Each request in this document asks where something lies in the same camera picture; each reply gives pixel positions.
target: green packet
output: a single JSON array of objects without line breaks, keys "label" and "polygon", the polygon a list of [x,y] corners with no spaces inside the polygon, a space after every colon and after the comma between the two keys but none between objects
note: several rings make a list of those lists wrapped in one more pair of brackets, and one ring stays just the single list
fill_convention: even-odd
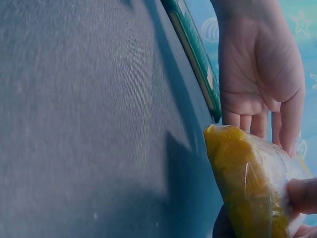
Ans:
[{"label": "green packet", "polygon": [[219,84],[211,62],[184,0],[161,0],[185,50],[210,114],[218,123],[221,117]]}]

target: plastic bag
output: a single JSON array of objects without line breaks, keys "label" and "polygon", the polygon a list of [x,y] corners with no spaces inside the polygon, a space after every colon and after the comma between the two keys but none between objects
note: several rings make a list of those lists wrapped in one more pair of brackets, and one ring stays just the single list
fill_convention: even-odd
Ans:
[{"label": "plastic bag", "polygon": [[305,215],[292,211],[286,183],[312,175],[304,161],[233,126],[209,126],[207,153],[238,238],[289,238]]}]

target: skin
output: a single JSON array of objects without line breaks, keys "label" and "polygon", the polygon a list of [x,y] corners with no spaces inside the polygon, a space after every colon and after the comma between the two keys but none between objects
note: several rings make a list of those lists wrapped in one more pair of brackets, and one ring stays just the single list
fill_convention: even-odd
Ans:
[{"label": "skin", "polygon": [[[272,141],[295,152],[305,99],[303,63],[276,0],[211,0],[219,23],[219,83],[222,122],[266,139],[272,112]],[[295,209],[317,213],[317,180],[288,184]],[[302,225],[297,238],[317,237]],[[213,237],[235,237],[225,209]]]}]

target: gray fabric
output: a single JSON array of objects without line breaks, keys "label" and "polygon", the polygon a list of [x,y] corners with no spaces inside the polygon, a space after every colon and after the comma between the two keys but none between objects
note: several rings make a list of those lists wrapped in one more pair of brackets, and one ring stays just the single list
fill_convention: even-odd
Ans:
[{"label": "gray fabric", "polygon": [[212,122],[158,0],[0,1],[0,237],[205,238]]}]

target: blue background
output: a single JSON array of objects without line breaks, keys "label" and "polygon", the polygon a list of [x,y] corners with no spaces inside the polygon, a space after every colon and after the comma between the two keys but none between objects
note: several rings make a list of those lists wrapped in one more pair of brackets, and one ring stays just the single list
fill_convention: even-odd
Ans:
[{"label": "blue background", "polygon": [[[215,12],[209,0],[187,0],[188,8],[194,18],[198,31],[205,44],[213,69],[218,78],[218,40],[219,31]],[[298,150],[314,176],[317,176],[317,1],[281,0],[284,16],[295,36],[302,55],[306,74],[306,101],[301,137]],[[268,139],[271,139],[268,127]],[[317,225],[317,215],[306,219],[309,225]]]}]

